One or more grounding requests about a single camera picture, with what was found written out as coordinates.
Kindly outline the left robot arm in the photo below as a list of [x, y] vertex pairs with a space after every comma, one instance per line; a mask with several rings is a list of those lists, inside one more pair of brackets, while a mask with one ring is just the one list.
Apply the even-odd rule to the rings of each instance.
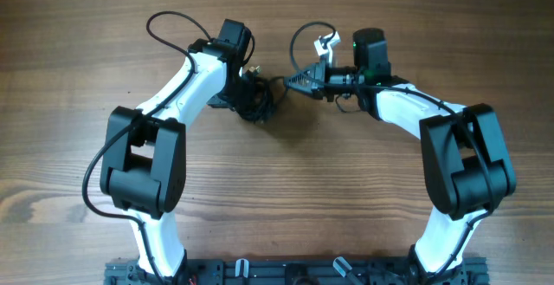
[[186, 130], [205, 106], [240, 115], [254, 109], [255, 79], [242, 71], [254, 44], [244, 23], [225, 20], [216, 37], [184, 50], [184, 64], [153, 97], [109, 116], [106, 142], [97, 157], [100, 190], [118, 218], [132, 224], [139, 249], [139, 280], [184, 281], [186, 250], [174, 210], [186, 179]]

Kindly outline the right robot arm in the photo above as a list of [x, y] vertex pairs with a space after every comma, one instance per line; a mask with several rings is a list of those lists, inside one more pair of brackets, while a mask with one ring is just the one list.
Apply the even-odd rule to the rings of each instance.
[[516, 189], [516, 175], [498, 117], [487, 104], [439, 100], [392, 73], [382, 29], [352, 35], [354, 64], [339, 67], [337, 31], [319, 37], [319, 61], [296, 68], [286, 88], [315, 100], [356, 96], [361, 111], [419, 139], [433, 209], [409, 256], [409, 278], [432, 284], [454, 278], [475, 228]]

